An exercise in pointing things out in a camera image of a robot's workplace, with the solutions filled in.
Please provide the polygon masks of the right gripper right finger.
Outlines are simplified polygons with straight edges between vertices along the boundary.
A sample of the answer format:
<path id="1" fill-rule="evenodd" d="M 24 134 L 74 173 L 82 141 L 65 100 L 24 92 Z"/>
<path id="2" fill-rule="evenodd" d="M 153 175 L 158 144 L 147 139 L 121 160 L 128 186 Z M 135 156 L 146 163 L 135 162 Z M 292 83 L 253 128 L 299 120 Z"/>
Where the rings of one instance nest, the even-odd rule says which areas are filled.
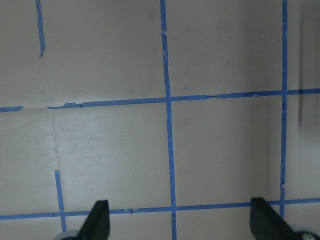
<path id="1" fill-rule="evenodd" d="M 250 230 L 256 240 L 302 240 L 262 197 L 250 200 Z"/>

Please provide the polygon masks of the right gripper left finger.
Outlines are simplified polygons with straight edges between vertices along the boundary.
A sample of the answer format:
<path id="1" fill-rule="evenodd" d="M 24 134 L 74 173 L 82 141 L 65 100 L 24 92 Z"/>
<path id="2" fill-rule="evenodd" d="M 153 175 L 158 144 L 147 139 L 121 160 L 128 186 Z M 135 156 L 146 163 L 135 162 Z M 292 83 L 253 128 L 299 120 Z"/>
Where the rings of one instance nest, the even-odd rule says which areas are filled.
<path id="1" fill-rule="evenodd" d="M 108 200 L 98 200 L 77 233 L 76 240 L 107 240 L 110 236 Z"/>

